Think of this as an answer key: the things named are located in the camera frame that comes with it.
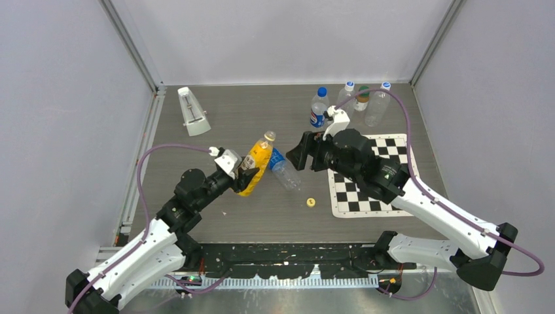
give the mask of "gray floor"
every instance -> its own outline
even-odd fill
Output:
[[[212,130],[189,137],[177,98],[177,87],[170,87],[160,115],[154,145],[187,143],[201,147],[222,146],[246,154],[265,131],[277,133],[276,147],[285,153],[296,146],[302,132],[309,130],[310,100],[316,85],[292,86],[204,86],[192,87],[198,101],[208,112]],[[341,85],[327,86],[335,102]],[[408,84],[393,85],[407,106],[413,130],[413,149],[422,179],[444,194],[444,187],[431,151],[416,99]],[[350,127],[362,134],[405,133],[403,113],[392,103],[382,124],[369,128],[356,116]],[[145,176],[145,195],[154,215],[172,196],[182,172],[198,167],[207,175],[215,170],[213,160],[199,152],[176,148],[155,152]],[[327,184],[327,173],[301,171],[303,189],[286,192],[267,172],[248,198],[231,191],[202,211],[202,221],[191,231],[199,242],[316,242],[376,241],[384,230],[415,237],[442,236],[414,217],[335,218]],[[315,198],[316,206],[306,206]],[[137,209],[131,236],[145,226],[142,209]]]

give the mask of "chess board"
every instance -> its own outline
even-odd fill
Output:
[[[406,134],[364,135],[372,142],[372,150],[376,156],[389,158],[406,165]],[[416,161],[412,151],[412,168],[418,175]],[[337,172],[328,169],[331,208],[338,218],[366,217],[403,217],[411,216],[406,211],[386,205],[380,201],[364,196],[358,186]]]

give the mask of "clear plastic bottle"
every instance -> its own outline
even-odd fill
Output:
[[[276,134],[272,131],[268,131],[264,134],[264,137],[259,139],[255,146],[251,148],[249,154],[243,159],[240,167],[243,170],[259,168],[259,172],[255,175],[255,177],[251,180],[247,188],[243,191],[238,193],[240,196],[249,196],[255,189],[255,186],[258,184],[262,175],[264,175],[264,171],[266,171],[266,167],[268,166],[268,162],[270,161],[270,157],[272,156],[272,150],[274,149],[273,142],[276,140]]]
[[[286,190],[300,190],[300,177],[297,170],[275,147],[268,168]]]
[[[343,100],[351,97],[354,94],[354,90],[355,90],[355,83],[351,81],[345,83],[345,87],[343,87],[339,91],[339,94],[337,95],[337,102],[335,103],[335,105],[339,105],[339,103],[341,103]],[[356,101],[357,100],[353,98],[345,105],[343,105],[343,107],[341,107],[341,109],[343,109],[347,113],[349,118],[353,118],[353,112],[355,111]]]
[[[328,110],[328,91],[325,87],[318,88],[318,93],[312,98],[310,105],[310,124],[320,130],[324,126],[324,112]]]
[[[383,82],[381,89],[389,90],[391,88],[391,84],[389,82]],[[365,115],[365,124],[367,126],[377,126],[384,117],[385,111],[387,110],[387,106],[391,101],[391,96],[384,92],[375,92],[370,99],[370,103],[368,104],[368,109],[366,110]]]

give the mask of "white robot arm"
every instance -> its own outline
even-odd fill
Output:
[[[67,276],[65,302],[69,307],[84,287],[101,275],[74,313],[118,313],[165,274],[199,262],[201,246],[187,233],[200,222],[200,211],[228,189],[244,190],[259,170],[241,169],[242,158],[233,150],[211,148],[210,155],[216,156],[216,172],[208,177],[199,169],[184,172],[175,195],[149,222],[145,237],[146,229],[102,264],[86,273],[75,270]],[[107,271],[125,255],[123,261]]]
[[[411,177],[406,166],[374,155],[370,141],[355,129],[346,129],[349,118],[342,109],[330,107],[325,114],[333,123],[324,132],[305,132],[287,158],[297,170],[304,169],[312,156],[310,169],[332,169],[357,184],[361,192],[375,200],[403,209],[444,235],[448,240],[408,237],[384,232],[376,247],[388,258],[415,262],[456,271],[468,284],[493,290],[507,260],[510,247],[477,232],[445,211],[441,202],[454,212],[496,236],[514,243],[518,230],[510,224],[496,226],[479,219],[429,188],[418,177]],[[431,200],[417,186],[433,196]]]

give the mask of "yellow bottle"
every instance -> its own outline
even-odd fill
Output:
[[[240,196],[249,196],[255,189],[255,186],[262,178],[264,171],[266,171],[266,166],[272,157],[272,149],[274,149],[273,142],[276,140],[276,134],[272,131],[268,131],[264,134],[264,137],[259,139],[255,146],[251,148],[249,154],[245,157],[241,163],[241,168],[243,170],[259,168],[259,172],[255,175],[253,180],[249,183],[249,186],[240,192]]]

